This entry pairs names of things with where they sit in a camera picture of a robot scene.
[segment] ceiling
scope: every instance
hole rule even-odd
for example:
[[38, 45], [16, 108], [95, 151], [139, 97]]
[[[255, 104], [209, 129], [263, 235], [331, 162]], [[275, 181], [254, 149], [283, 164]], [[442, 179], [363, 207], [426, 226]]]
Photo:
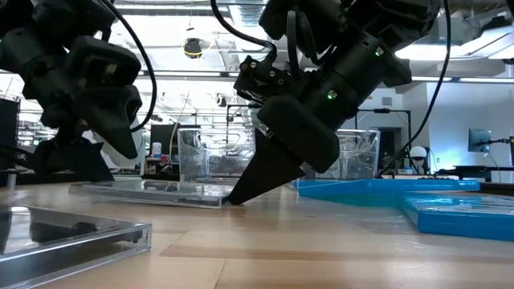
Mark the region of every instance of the ceiling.
[[[265, 0], [218, 0], [218, 6], [226, 19], [237, 29], [255, 37], [265, 37], [263, 30], [256, 26], [256, 19], [262, 12]], [[235, 96], [230, 79], [225, 81], [213, 78], [211, 81], [191, 82], [185, 71], [233, 71], [237, 72], [241, 59], [251, 51], [254, 57], [263, 57], [261, 47], [242, 42], [222, 28], [213, 17], [208, 1], [166, 1], [166, 0], [117, 0], [116, 6], [136, 31], [144, 44], [156, 71], [165, 71], [173, 75], [161, 76], [158, 79], [159, 96], [156, 114], [163, 116], [165, 121], [175, 121], [184, 108], [184, 123], [224, 123], [226, 108], [216, 104], [218, 95], [225, 97], [228, 104], [245, 104], [246, 101]], [[469, 22], [483, 25], [491, 16], [497, 15], [506, 8], [503, 1], [491, 0], [451, 0], [452, 16], [464, 23], [462, 30], [473, 29]], [[190, 59], [183, 51], [188, 38], [202, 40], [203, 55], [200, 59]], [[136, 44], [120, 22], [112, 26], [111, 43], [127, 47], [134, 53]], [[277, 66], [283, 66], [288, 59], [287, 41], [275, 42], [279, 50]], [[308, 59], [301, 60], [304, 68], [314, 67]], [[437, 61], [412, 61], [413, 75], [437, 76], [440, 63]], [[454, 61], [448, 70], [449, 76], [494, 76], [505, 71], [500, 60], [487, 58]], [[146, 77], [135, 82], [141, 92], [145, 106], [141, 109], [141, 118], [148, 109], [151, 96], [151, 84]], [[0, 74], [0, 93], [8, 97], [22, 98], [23, 81], [16, 75]], [[23, 101], [24, 112], [40, 110], [37, 103]], [[197, 113], [205, 116], [198, 120]], [[242, 124], [248, 119], [237, 118], [235, 123]]]

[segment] table surface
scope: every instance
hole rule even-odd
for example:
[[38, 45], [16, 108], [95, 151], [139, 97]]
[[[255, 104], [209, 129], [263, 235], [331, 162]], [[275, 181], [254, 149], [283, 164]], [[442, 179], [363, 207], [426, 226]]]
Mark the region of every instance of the table surface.
[[399, 210], [277, 189], [222, 210], [91, 203], [67, 185], [0, 201], [153, 223], [153, 249], [47, 288], [514, 288], [514, 242], [420, 234]]

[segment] clear acrylic tray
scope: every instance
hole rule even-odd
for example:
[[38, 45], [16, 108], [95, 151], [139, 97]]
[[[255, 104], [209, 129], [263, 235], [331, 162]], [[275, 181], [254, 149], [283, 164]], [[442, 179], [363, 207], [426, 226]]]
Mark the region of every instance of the clear acrylic tray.
[[130, 201], [145, 204], [221, 209], [231, 185], [198, 184], [174, 181], [106, 181], [71, 185], [69, 194], [93, 201]]
[[0, 288], [28, 288], [150, 248], [152, 225], [0, 203]]

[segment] wooden table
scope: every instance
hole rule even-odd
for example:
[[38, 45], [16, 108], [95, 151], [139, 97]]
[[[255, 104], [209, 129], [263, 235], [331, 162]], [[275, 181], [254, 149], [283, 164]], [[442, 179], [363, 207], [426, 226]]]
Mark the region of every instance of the wooden table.
[[153, 249], [48, 288], [514, 288], [514, 243], [419, 234], [402, 212], [277, 189], [223, 210], [91, 203], [66, 185], [0, 200], [153, 223]]

